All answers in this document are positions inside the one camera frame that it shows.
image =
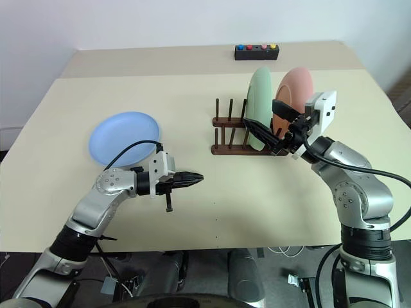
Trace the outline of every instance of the pink plate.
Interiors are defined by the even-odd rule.
[[[313,80],[309,70],[305,67],[296,67],[281,80],[275,99],[283,101],[300,113],[304,113],[304,104],[314,94],[313,88]],[[274,115],[272,124],[274,133],[281,129],[278,137],[283,138],[290,123],[278,115]]]

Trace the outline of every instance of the green plate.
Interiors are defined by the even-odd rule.
[[[270,70],[267,67],[260,67],[250,80],[245,117],[259,121],[269,128],[272,119],[272,98]],[[249,136],[249,144],[257,151],[264,148],[264,144],[252,134]]]

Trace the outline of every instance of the plate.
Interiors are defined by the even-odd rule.
[[[270,70],[260,67],[250,80],[245,117],[259,121],[269,128],[272,120],[272,96]],[[249,144],[257,151],[264,148],[264,144],[252,134],[249,135]]]
[[[275,99],[283,101],[287,105],[296,109],[300,114],[304,113],[306,101],[314,94],[313,80],[309,70],[305,67],[296,67],[292,69],[281,80],[278,87]],[[288,131],[290,123],[287,120],[281,119],[278,115],[273,115],[272,124],[274,133],[278,134],[279,138],[283,138]]]
[[[123,112],[101,122],[89,140],[89,153],[101,165],[108,165],[127,146],[140,140],[160,140],[155,119],[142,112]],[[151,154],[155,144],[139,144],[129,149],[113,167],[133,165]]]

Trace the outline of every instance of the black cable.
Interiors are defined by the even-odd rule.
[[[334,260],[333,267],[331,268],[331,284],[333,285],[333,288],[334,288],[335,270],[337,269],[337,265],[338,265],[338,262],[340,261],[340,259],[341,259],[341,256],[340,256],[340,254],[338,254],[337,257]]]
[[[350,166],[350,165],[346,165],[346,164],[342,164],[339,162],[335,162],[333,160],[330,159],[326,159],[323,156],[315,153],[311,148],[310,145],[308,144],[307,141],[307,135],[306,133],[303,132],[302,134],[302,138],[304,141],[304,146],[306,147],[306,151],[312,156],[315,157],[316,159],[325,162],[327,164],[330,164],[332,166],[335,167],[339,167],[342,169],[346,169],[346,170],[351,170],[351,171],[357,171],[357,172],[364,172],[364,173],[372,173],[374,175],[381,175],[381,176],[386,176],[388,178],[393,178],[395,180],[398,180],[400,182],[403,182],[405,185],[407,185],[409,188],[411,188],[411,181],[407,180],[406,178],[403,178],[402,176],[396,175],[394,173],[389,173],[386,171],[382,171],[382,170],[375,170],[375,169],[369,169],[369,168],[362,168],[362,167],[356,167],[356,166]],[[391,227],[390,227],[390,232],[394,231],[395,229],[397,229],[399,226],[401,226],[409,217],[411,216],[411,207],[408,209],[408,211],[404,214],[403,217],[401,217],[396,223],[394,223]]]
[[[81,278],[81,279],[76,279],[76,281],[98,281],[98,282],[101,282],[102,284],[104,283],[104,280],[97,279],[97,278]]]
[[[114,265],[111,263],[111,261],[109,260],[109,258],[107,258],[107,256],[105,255],[104,251],[101,249],[100,245],[98,243],[96,243],[96,248],[98,250],[98,252],[100,253],[100,257],[103,258],[104,262],[109,266],[109,268],[112,270],[115,278],[117,278],[119,283],[123,283],[123,279],[121,279],[121,276],[118,272],[118,270],[114,267]]]
[[[117,156],[110,162],[110,164],[108,164],[107,167],[104,168],[104,170],[107,170],[108,168],[110,168],[110,167],[117,161],[117,159],[119,159],[119,158],[120,158],[124,153],[126,153],[129,149],[133,148],[134,146],[138,146],[139,144],[142,144],[142,143],[153,143],[153,144],[156,144],[156,145],[161,145],[161,143],[159,143],[159,142],[157,142],[157,141],[154,141],[154,140],[140,140],[140,141],[137,141],[137,142],[129,145],[128,147],[126,147],[123,151],[121,151],[121,152],[119,153],[119,155],[117,155]]]
[[[326,254],[322,257],[319,267],[317,268],[317,273],[315,274],[315,297],[317,298],[317,308],[322,308],[321,305],[321,297],[320,297],[320,275],[321,275],[321,270],[322,267],[324,266],[324,263],[326,262],[327,258],[337,249],[339,249],[341,244],[335,245],[331,247]]]

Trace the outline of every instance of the black box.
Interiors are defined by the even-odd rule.
[[[267,45],[266,49],[263,49],[262,45],[251,45],[250,50],[247,50],[247,46],[250,45],[244,45],[242,50],[241,46],[243,45],[235,47],[234,59],[236,60],[277,60],[280,52],[278,45],[275,45],[274,49],[271,49],[270,45]]]

